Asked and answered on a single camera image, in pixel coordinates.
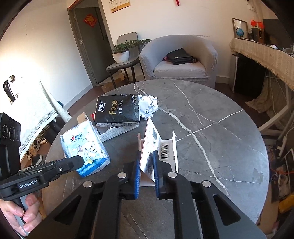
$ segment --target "barcode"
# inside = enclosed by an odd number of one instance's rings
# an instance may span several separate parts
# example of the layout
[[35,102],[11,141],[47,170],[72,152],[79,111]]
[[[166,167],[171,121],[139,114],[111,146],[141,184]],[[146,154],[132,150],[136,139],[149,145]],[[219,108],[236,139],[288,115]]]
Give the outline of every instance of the barcode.
[[160,151],[160,159],[165,160],[168,159],[168,144],[166,145],[161,145],[161,151]]

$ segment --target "black handbag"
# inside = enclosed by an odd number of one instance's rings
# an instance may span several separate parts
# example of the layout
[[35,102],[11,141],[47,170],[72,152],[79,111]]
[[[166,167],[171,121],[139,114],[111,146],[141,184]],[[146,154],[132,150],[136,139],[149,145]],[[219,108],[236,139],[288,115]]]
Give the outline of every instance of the black handbag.
[[195,57],[189,55],[184,50],[184,48],[168,53],[167,59],[174,65],[198,62],[198,60]]

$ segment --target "green plant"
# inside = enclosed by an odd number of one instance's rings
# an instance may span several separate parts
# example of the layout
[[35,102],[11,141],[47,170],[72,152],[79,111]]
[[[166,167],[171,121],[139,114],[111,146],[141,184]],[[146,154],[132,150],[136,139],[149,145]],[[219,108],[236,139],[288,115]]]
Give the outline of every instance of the green plant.
[[112,53],[117,54],[117,53],[123,53],[131,49],[132,47],[137,47],[137,46],[145,46],[148,42],[150,42],[150,39],[146,40],[130,40],[129,42],[126,41],[125,43],[120,43],[116,46],[113,47]]

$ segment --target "cardboard box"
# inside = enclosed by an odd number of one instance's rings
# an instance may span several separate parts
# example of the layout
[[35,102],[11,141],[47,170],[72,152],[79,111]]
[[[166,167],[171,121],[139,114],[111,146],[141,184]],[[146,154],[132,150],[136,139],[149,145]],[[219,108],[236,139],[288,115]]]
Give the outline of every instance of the cardboard box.
[[[86,120],[89,120],[87,114],[85,112],[81,113],[78,117],[78,123],[82,123]],[[139,125],[134,125],[134,126],[124,126],[124,127],[119,127],[119,128],[110,128],[110,127],[98,127],[96,126],[96,128],[99,131],[99,138],[101,140],[101,142],[110,140],[116,136],[119,136],[125,132],[128,132],[132,129],[135,129],[139,127]]]
[[[123,73],[119,73],[117,75],[114,74],[113,78],[114,78],[114,82],[115,82],[116,87],[121,87],[121,86],[128,84],[128,81],[125,79],[125,76],[123,75]],[[101,86],[101,88],[104,93],[107,93],[107,92],[113,90],[114,86],[113,86],[112,82],[109,82],[109,83],[106,83],[105,85]]]
[[174,131],[172,132],[172,139],[162,140],[151,118],[148,118],[145,130],[145,138],[141,139],[140,134],[138,134],[138,142],[139,151],[141,151],[140,187],[155,185],[153,159],[150,157],[154,150],[158,150],[160,161],[169,163],[171,165],[172,171],[177,173],[179,172],[176,135]]

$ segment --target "wall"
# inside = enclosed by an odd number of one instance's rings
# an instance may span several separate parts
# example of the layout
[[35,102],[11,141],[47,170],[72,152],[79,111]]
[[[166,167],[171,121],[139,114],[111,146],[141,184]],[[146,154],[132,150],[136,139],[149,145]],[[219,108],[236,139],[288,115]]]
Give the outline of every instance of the wall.
[[256,21],[262,21],[262,19],[278,19],[272,10],[270,10],[262,1],[252,0],[256,12]]
[[[73,2],[32,0],[16,16],[0,41],[0,85],[11,75],[40,79],[66,108],[92,88],[67,13]],[[0,102],[1,112],[9,104],[2,87]]]
[[256,16],[250,0],[130,0],[131,6],[111,13],[109,0],[102,0],[109,30],[117,38],[135,31],[141,39],[166,35],[199,35],[219,54],[218,76],[229,77],[232,18],[248,22]]

